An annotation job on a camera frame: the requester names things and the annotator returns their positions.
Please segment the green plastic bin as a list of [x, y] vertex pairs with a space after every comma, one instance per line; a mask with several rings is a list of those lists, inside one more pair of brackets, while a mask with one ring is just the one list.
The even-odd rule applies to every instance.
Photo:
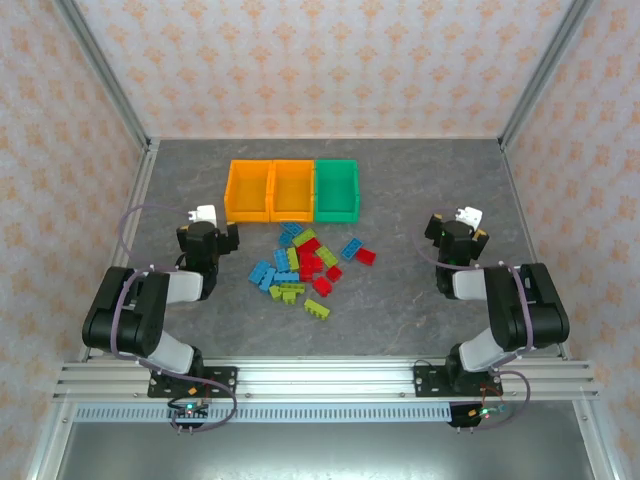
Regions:
[[359, 167], [354, 159], [315, 161], [314, 221], [356, 223], [360, 214]]

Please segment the aluminium mounting rail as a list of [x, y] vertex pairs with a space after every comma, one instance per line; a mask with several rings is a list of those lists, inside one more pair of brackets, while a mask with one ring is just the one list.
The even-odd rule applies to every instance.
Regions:
[[[424, 383], [414, 379], [412, 357], [213, 357], [213, 366], [235, 366], [236, 395], [246, 402], [408, 402]], [[604, 388], [587, 361], [530, 356], [502, 369], [506, 400], [598, 400]], [[63, 365], [53, 397], [69, 402], [141, 401], [149, 372], [109, 356]]]

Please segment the grey metal panel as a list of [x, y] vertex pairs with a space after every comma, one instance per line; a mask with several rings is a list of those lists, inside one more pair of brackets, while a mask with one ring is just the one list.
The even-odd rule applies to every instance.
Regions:
[[566, 418], [455, 433], [444, 424], [73, 427], [60, 480], [594, 480]]

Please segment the aluminium frame post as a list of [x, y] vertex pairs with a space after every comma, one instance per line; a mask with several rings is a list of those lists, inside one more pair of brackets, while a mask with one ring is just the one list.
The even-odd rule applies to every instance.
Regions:
[[503, 132], [497, 137], [502, 153], [506, 152], [509, 144], [516, 138], [530, 115], [593, 3], [594, 0], [571, 0], [568, 10], [551, 36], [551, 40], [533, 70]]
[[607, 451], [604, 431], [595, 416], [593, 401], [574, 400], [573, 408], [594, 480], [618, 480], [618, 474]]
[[150, 144], [150, 137], [146, 134], [142, 122], [111, 68], [95, 35], [92, 33], [79, 4], [76, 0], [53, 0], [53, 3], [75, 36], [80, 49], [96, 73], [106, 91], [107, 97], [124, 122], [128, 133], [139, 147], [147, 149]]
[[44, 422], [26, 480], [56, 480], [70, 438], [77, 404], [53, 403]]

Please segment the orange plastic bin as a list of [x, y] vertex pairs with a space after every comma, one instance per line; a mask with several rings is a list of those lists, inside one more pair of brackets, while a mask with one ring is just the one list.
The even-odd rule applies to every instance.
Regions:
[[272, 162], [271, 173], [271, 221], [312, 222], [315, 208], [315, 161], [276, 159]]
[[268, 223], [271, 183], [270, 160], [233, 159], [224, 194], [225, 214], [231, 223]]

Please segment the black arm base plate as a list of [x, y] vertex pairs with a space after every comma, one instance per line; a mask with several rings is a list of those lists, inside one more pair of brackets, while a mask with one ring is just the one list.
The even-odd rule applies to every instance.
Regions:
[[501, 397], [502, 387], [487, 372], [467, 372], [446, 365], [413, 367], [416, 397]]
[[[204, 368], [201, 377], [220, 383], [232, 391], [235, 391], [237, 374], [237, 367], [208, 366]], [[167, 400], [181, 398], [210, 399], [228, 397], [228, 394], [222, 392], [219, 387], [209, 384], [181, 380], [172, 376], [152, 372], [148, 384], [147, 396]]]

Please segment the small circuit board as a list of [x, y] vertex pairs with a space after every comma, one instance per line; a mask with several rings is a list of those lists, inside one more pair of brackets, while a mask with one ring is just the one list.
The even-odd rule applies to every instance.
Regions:
[[448, 425], [452, 428], [473, 429], [484, 419], [506, 411], [505, 404], [484, 405], [478, 402], [456, 402], [450, 404], [451, 419]]
[[178, 433], [195, 432], [204, 426], [209, 417], [208, 406], [200, 400], [182, 402], [179, 398], [174, 398], [167, 402], [167, 407], [170, 425]]

